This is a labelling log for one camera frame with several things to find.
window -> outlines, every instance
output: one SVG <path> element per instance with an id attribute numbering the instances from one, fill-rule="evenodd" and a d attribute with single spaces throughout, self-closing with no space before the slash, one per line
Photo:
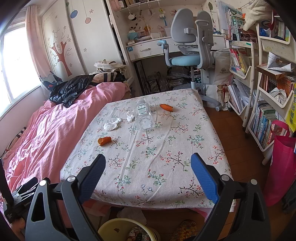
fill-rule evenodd
<path id="1" fill-rule="evenodd" d="M 40 85 L 25 27 L 7 32 L 1 41 L 0 116 L 27 92 Z"/>

red bag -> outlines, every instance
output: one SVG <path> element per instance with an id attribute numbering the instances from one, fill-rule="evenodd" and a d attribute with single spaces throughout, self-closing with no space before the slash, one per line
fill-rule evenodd
<path id="1" fill-rule="evenodd" d="M 294 154 L 296 138 L 289 137 L 290 131 L 286 123 L 274 120 L 272 124 L 282 127 L 287 130 L 287 133 L 285 136 L 274 137 L 272 161 L 263 191 L 268 207 L 281 200 L 296 179 L 296 155 Z"/>

wooden floor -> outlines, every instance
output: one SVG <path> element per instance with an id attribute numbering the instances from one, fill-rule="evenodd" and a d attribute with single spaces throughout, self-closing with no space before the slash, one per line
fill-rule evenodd
<path id="1" fill-rule="evenodd" d="M 233 179 L 247 182 L 254 178 L 258 181 L 260 187 L 264 188 L 269 163 L 267 166 L 261 164 L 263 155 L 251 136 L 248 139 L 245 138 L 240 117 L 235 112 L 216 112 L 212 108 L 205 109 L 223 145 Z M 112 209 L 110 219 L 116 218 L 117 212 L 118 209 Z M 156 229 L 160 233 L 161 241 L 169 241 L 178 225 L 186 219 L 195 221 L 198 230 L 201 230 L 204 224 L 204 218 L 189 209 L 143 210 L 143 213 L 147 219 L 147 226 Z M 275 240 L 290 221 L 292 214 L 284 214 L 281 211 L 280 202 L 269 207 L 268 214 L 271 222 L 272 240 Z M 219 238 L 223 238 L 228 234 L 234 215 L 235 213 L 229 213 Z"/>

drawer handle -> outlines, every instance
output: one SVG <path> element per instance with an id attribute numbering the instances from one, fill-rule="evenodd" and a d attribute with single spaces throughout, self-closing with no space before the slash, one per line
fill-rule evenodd
<path id="1" fill-rule="evenodd" d="M 151 48 L 147 48 L 147 49 L 142 49 L 142 50 L 140 50 L 140 52 L 142 52 L 142 51 L 147 51 L 147 50 L 150 50 Z"/>

yellow bucket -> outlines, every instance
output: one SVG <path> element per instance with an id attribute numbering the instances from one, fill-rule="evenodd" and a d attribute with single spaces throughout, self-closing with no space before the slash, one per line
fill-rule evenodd
<path id="1" fill-rule="evenodd" d="M 111 219 L 99 228 L 98 233 L 104 241 L 126 241 L 130 230 L 136 226 L 144 229 L 151 241 L 160 241 L 160 235 L 155 229 L 128 218 Z"/>

